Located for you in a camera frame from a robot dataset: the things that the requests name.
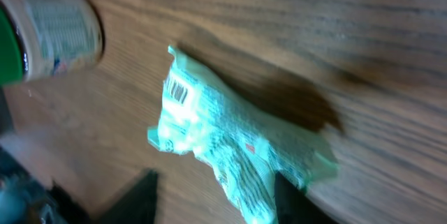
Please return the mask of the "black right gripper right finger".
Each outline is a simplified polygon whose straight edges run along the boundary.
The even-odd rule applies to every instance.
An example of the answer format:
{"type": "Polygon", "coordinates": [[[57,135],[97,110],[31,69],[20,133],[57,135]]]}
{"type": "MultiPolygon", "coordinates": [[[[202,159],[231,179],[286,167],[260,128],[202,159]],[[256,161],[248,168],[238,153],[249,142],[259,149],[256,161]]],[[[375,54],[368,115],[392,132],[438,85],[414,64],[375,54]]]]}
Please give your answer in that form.
{"type": "Polygon", "coordinates": [[[274,199],[278,224],[337,224],[279,172],[275,174],[274,199]]]}

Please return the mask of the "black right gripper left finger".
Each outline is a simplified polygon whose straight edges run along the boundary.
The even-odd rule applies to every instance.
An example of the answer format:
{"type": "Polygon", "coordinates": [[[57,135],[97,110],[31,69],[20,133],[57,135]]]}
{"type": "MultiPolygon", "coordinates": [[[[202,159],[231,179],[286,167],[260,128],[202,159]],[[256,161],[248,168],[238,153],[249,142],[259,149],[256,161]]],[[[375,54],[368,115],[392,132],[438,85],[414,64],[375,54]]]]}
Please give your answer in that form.
{"type": "Polygon", "coordinates": [[[157,210],[158,173],[146,170],[136,183],[101,217],[102,224],[154,224],[157,210]]]}

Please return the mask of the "teal snack packet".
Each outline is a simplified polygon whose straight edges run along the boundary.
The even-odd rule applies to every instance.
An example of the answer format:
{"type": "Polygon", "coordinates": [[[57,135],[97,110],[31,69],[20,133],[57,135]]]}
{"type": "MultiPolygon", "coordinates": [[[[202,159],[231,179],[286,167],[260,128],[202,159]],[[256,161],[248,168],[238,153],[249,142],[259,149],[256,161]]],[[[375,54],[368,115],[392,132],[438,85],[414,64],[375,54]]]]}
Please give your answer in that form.
{"type": "Polygon", "coordinates": [[[176,47],[168,51],[173,62],[161,114],[147,139],[159,151],[192,153],[209,165],[247,223],[278,223],[277,172],[305,195],[310,184],[336,175],[336,158],[321,135],[262,111],[207,66],[176,47]]]}

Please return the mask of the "green lid seasoning jar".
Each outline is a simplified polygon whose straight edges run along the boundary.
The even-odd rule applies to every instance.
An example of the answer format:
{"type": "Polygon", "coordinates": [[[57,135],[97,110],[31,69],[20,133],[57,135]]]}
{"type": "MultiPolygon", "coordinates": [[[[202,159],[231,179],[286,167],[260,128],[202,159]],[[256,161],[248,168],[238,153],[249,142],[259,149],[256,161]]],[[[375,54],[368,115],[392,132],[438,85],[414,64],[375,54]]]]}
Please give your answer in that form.
{"type": "Polygon", "coordinates": [[[1,85],[95,66],[103,49],[88,0],[1,0],[1,85]]]}

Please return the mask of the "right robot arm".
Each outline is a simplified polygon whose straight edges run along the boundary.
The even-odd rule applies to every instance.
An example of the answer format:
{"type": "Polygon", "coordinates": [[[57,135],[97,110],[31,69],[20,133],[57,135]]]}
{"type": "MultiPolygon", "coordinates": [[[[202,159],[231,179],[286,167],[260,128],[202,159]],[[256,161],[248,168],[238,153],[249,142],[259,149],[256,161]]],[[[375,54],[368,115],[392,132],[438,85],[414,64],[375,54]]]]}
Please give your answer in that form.
{"type": "MultiPolygon", "coordinates": [[[[60,186],[44,188],[10,154],[1,152],[2,223],[143,223],[155,224],[158,174],[150,170],[98,218],[89,214],[60,186]]],[[[304,190],[282,174],[274,181],[279,224],[336,221],[315,205],[304,190]]]]}

